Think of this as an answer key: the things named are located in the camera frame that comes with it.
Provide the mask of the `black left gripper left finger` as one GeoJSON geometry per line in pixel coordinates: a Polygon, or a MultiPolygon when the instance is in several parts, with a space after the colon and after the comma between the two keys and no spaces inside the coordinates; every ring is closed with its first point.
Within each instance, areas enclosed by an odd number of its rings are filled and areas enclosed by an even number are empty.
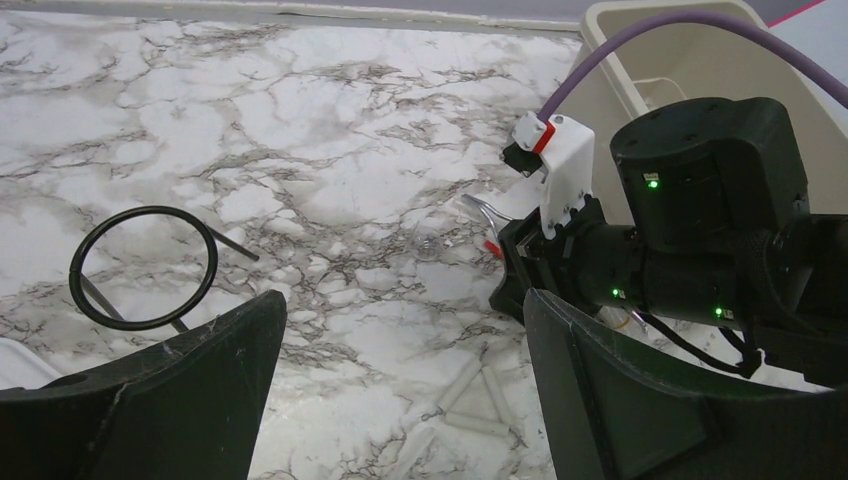
{"type": "Polygon", "coordinates": [[[270,290],[38,389],[1,394],[5,479],[244,479],[287,319],[270,290]]]}

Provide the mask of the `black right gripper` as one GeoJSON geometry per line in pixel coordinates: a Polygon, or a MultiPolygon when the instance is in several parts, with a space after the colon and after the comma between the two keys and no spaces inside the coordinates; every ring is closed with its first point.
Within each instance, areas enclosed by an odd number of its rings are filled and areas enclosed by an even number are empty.
{"type": "Polygon", "coordinates": [[[596,315],[603,307],[648,307],[643,267],[645,246],[633,225],[606,222],[599,200],[591,198],[555,237],[544,237],[540,210],[512,220],[497,235],[505,273],[489,297],[491,308],[519,323],[530,289],[546,290],[579,311],[596,315]]]}

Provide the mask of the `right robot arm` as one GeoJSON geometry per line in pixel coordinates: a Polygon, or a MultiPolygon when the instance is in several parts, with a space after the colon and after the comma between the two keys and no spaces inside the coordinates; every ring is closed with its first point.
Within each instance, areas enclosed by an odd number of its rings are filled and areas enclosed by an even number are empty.
{"type": "Polygon", "coordinates": [[[741,353],[831,388],[847,383],[847,219],[813,214],[786,108],[695,98],[623,126],[610,152],[633,223],[589,198],[542,232],[538,212],[500,232],[505,274],[491,307],[522,321],[529,289],[580,311],[638,312],[718,327],[741,353]]]}

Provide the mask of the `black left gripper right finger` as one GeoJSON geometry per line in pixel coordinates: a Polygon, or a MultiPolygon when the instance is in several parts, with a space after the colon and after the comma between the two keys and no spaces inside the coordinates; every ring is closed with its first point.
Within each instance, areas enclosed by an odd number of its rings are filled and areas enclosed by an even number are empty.
{"type": "Polygon", "coordinates": [[[702,369],[544,290],[524,321],[560,479],[843,479],[847,392],[702,369]]]}

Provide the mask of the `red plastic spatula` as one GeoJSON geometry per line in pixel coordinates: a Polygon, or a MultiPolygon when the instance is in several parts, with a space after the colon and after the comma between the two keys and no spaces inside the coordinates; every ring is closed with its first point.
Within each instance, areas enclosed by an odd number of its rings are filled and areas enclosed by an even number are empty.
{"type": "Polygon", "coordinates": [[[498,258],[500,260],[504,259],[504,255],[502,253],[501,248],[495,242],[493,242],[491,240],[485,240],[483,242],[483,245],[496,258],[498,258]]]}

